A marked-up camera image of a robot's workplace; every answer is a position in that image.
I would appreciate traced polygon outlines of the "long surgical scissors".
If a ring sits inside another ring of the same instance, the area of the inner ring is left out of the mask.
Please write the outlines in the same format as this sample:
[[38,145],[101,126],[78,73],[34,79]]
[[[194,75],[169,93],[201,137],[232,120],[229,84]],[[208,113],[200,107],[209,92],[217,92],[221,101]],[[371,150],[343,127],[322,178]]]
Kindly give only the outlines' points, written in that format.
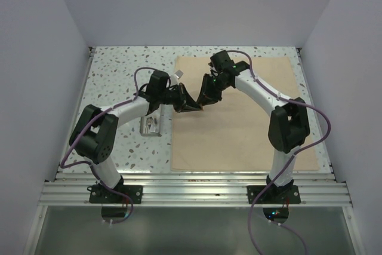
[[152,123],[153,123],[153,119],[152,119],[152,118],[147,118],[147,119],[146,119],[146,125],[147,125],[149,128],[151,127]]

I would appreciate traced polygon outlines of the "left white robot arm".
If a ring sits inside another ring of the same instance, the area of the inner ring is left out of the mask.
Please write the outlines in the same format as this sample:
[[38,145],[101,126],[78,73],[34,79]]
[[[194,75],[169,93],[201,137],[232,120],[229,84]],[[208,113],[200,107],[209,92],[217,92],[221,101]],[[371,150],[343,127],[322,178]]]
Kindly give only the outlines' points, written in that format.
[[162,105],[170,105],[178,112],[200,111],[201,105],[187,92],[182,83],[171,80],[169,74],[153,70],[149,82],[136,86],[132,99],[107,107],[88,105],[82,111],[69,139],[69,150],[60,163],[66,165],[72,151],[85,158],[99,185],[104,187],[103,196],[110,202],[119,202],[124,195],[123,179],[110,155],[119,127],[137,118],[151,115]]

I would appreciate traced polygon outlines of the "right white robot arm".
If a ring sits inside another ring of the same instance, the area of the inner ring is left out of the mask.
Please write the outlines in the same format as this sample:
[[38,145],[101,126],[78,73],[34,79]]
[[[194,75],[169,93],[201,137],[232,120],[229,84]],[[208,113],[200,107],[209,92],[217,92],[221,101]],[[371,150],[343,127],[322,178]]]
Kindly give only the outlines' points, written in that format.
[[269,116],[268,139],[274,148],[271,171],[267,176],[266,196],[271,202],[281,202],[287,196],[286,186],[292,185],[296,152],[310,134],[307,105],[299,97],[288,98],[266,83],[253,71],[252,59],[234,62],[223,50],[210,57],[210,73],[202,80],[197,103],[213,105],[222,100],[222,92],[235,88],[256,102]]

